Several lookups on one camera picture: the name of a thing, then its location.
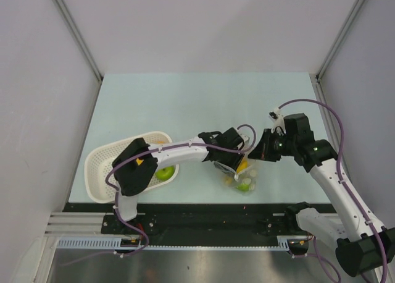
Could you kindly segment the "clear zip top bag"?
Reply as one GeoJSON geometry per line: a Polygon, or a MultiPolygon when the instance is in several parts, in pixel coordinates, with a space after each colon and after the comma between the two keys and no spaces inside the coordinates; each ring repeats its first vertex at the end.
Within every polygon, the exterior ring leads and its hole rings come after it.
{"type": "Polygon", "coordinates": [[[235,189],[236,186],[238,186],[241,183],[245,183],[245,184],[249,184],[250,185],[250,191],[249,192],[240,192],[243,194],[250,194],[256,187],[256,183],[257,183],[257,179],[258,179],[258,170],[256,168],[256,161],[252,160],[252,159],[248,159],[247,155],[244,155],[244,158],[242,161],[247,161],[249,163],[249,167],[246,168],[245,170],[241,171],[240,173],[233,174],[233,175],[229,175],[229,174],[224,174],[223,179],[225,177],[231,177],[234,178],[234,184],[231,186],[227,186],[228,188],[231,188],[233,190],[237,190],[235,189]]]}

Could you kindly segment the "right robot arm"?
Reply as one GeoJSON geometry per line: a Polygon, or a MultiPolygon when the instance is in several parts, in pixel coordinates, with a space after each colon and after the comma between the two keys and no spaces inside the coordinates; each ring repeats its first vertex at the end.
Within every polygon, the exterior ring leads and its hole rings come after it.
{"type": "Polygon", "coordinates": [[[302,202],[286,212],[286,230],[313,234],[334,251],[351,277],[390,264],[394,229],[387,228],[357,193],[338,162],[340,155],[327,140],[314,138],[305,114],[282,116],[272,111],[270,117],[273,127],[264,130],[248,157],[270,162],[292,157],[319,184],[341,221],[337,224],[302,202]]]}

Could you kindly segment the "green fake lime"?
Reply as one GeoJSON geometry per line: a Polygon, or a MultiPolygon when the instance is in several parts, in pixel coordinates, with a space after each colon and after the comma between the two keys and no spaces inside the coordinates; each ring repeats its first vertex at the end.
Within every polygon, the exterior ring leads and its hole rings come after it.
{"type": "Polygon", "coordinates": [[[241,183],[238,186],[235,187],[235,189],[239,190],[240,192],[249,192],[250,191],[250,185],[241,183]]]}

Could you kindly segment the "yellow fake banana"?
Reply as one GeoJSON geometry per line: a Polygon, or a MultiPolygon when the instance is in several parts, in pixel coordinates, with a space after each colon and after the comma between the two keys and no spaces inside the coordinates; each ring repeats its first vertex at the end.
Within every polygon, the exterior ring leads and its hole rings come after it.
{"type": "Polygon", "coordinates": [[[225,177],[224,179],[223,179],[223,183],[225,184],[225,185],[227,185],[227,186],[231,186],[231,185],[233,185],[234,184],[234,178],[231,178],[231,177],[225,177]]]}

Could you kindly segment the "small yellow fake lemon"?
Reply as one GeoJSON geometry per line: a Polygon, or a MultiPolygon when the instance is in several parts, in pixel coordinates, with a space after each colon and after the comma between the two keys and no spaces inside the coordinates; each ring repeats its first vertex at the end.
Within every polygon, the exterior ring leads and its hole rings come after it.
{"type": "Polygon", "coordinates": [[[248,167],[249,167],[249,163],[247,161],[242,161],[236,171],[237,173],[240,173],[241,171],[245,170],[248,167]]]}

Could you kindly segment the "yellow fake bell pepper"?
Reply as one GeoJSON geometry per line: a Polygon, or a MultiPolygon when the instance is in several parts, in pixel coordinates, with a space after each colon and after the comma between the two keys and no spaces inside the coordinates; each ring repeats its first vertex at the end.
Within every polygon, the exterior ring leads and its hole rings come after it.
{"type": "Polygon", "coordinates": [[[143,159],[139,159],[139,158],[136,159],[136,164],[137,164],[138,166],[140,166],[143,162],[144,162],[143,159]]]}

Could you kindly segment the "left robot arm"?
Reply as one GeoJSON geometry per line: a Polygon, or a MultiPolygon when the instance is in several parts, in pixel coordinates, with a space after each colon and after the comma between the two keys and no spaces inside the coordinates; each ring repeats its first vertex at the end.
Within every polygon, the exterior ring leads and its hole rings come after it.
{"type": "Polygon", "coordinates": [[[115,195],[115,226],[121,232],[132,232],[136,226],[138,195],[149,185],[155,173],[187,161],[210,161],[230,172],[241,163],[248,139],[237,129],[225,132],[201,132],[197,136],[173,143],[148,143],[134,139],[112,162],[117,182],[115,195]]]}

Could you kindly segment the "green fake apple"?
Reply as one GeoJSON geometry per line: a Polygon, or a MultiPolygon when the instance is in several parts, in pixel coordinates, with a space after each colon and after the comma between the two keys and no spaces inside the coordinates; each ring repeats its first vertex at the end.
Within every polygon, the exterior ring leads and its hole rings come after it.
{"type": "Polygon", "coordinates": [[[156,171],[155,176],[160,181],[168,181],[175,173],[174,166],[168,166],[163,169],[159,169],[156,171]]]}

